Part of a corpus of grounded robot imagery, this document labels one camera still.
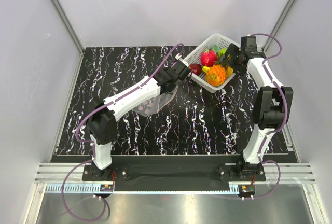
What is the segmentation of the orange toy pineapple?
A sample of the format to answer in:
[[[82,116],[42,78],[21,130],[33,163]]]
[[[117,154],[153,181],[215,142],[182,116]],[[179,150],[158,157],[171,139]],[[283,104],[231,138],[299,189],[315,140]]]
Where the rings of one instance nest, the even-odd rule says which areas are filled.
[[[205,74],[205,80],[214,87],[219,87],[224,84],[226,79],[233,74],[233,69],[230,67],[229,61],[225,59],[219,59],[210,68],[210,71]]]

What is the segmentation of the clear pink-dotted zip bag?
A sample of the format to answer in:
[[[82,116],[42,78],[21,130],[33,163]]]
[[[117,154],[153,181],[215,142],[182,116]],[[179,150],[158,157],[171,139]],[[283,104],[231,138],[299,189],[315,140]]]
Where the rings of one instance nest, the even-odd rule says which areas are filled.
[[[144,101],[137,107],[133,108],[132,111],[143,117],[157,114],[164,106],[174,99],[177,90],[178,86],[176,86],[171,92],[166,92]]]

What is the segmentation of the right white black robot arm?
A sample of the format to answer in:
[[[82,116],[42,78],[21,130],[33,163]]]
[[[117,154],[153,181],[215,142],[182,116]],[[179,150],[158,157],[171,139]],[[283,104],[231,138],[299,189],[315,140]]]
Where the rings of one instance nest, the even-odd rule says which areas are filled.
[[[268,57],[257,48],[256,34],[243,36],[240,46],[230,44],[223,62],[238,75],[249,73],[259,88],[252,120],[254,129],[230,174],[240,180],[263,176],[263,156],[270,140],[287,124],[294,91],[284,86],[268,65]]]

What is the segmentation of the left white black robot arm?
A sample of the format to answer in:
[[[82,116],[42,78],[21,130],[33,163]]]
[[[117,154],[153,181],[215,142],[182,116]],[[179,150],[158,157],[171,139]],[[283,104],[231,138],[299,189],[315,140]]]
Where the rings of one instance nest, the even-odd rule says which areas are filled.
[[[178,86],[190,74],[189,64],[180,60],[171,67],[159,69],[153,77],[145,76],[132,87],[96,104],[87,127],[93,141],[94,175],[98,179],[107,180],[112,175],[111,146],[117,139],[117,122],[129,111],[143,117],[158,113],[173,100]]]

